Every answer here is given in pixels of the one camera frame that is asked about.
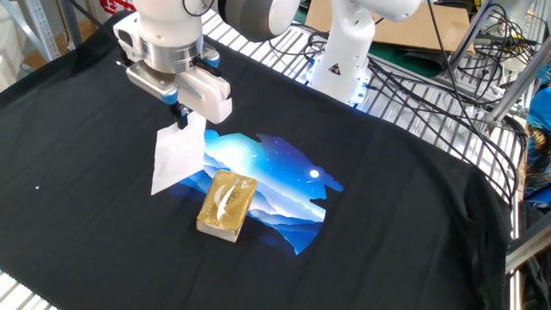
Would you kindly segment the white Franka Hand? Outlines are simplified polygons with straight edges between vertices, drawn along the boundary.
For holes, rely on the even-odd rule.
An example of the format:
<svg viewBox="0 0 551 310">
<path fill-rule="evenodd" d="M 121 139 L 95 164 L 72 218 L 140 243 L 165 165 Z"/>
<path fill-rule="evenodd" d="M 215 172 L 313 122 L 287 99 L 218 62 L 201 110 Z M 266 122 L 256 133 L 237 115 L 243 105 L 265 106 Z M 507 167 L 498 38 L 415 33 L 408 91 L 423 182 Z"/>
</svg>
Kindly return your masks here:
<svg viewBox="0 0 551 310">
<path fill-rule="evenodd" d="M 142 22 L 139 15 L 129 15 L 115 24 L 114 32 L 133 62 L 126 68 L 129 80 L 170 105 L 179 129 L 189 124 L 193 111 L 214 124 L 232 112 L 231 85 L 202 58 L 197 17 Z"/>
</svg>

